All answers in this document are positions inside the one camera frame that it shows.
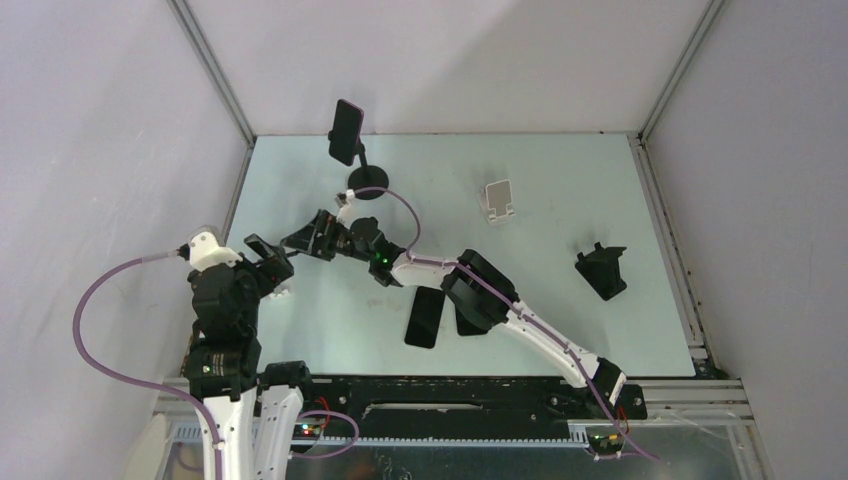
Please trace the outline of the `black phone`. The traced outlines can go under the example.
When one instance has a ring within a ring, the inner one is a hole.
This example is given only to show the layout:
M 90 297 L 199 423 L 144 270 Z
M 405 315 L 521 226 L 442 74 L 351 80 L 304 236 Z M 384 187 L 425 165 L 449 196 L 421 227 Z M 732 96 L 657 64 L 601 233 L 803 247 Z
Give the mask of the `black phone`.
M 486 335 L 489 331 L 485 320 L 473 309 L 455 308 L 457 334 L 461 337 Z
M 445 293 L 440 289 L 416 289 L 404 336 L 406 345 L 422 349 L 435 347 L 445 298 Z

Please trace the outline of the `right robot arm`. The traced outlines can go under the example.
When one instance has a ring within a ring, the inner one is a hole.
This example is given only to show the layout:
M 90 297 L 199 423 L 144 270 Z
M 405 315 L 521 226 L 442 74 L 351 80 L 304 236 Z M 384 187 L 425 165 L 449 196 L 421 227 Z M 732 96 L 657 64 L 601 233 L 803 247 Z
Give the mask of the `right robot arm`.
M 627 377 L 621 368 L 558 332 L 521 299 L 511 280 L 472 249 L 455 258 L 419 255 L 387 240 L 374 217 L 345 225 L 326 210 L 281 244 L 325 261 L 338 255 L 364 261 L 386 287 L 438 289 L 475 328 L 506 331 L 547 358 L 567 384 L 583 389 L 581 402 L 591 416 L 606 418 L 622 403 Z

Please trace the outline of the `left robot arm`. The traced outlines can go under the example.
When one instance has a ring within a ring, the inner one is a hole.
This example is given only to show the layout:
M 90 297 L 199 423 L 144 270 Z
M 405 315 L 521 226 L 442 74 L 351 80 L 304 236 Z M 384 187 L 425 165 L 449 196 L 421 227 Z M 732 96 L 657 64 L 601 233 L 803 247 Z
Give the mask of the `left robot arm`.
M 295 425 L 316 390 L 302 361 L 259 366 L 259 306 L 294 268 L 286 253 L 252 234 L 252 262 L 202 229 L 181 251 L 196 315 L 183 375 L 198 401 L 210 479 L 283 479 Z

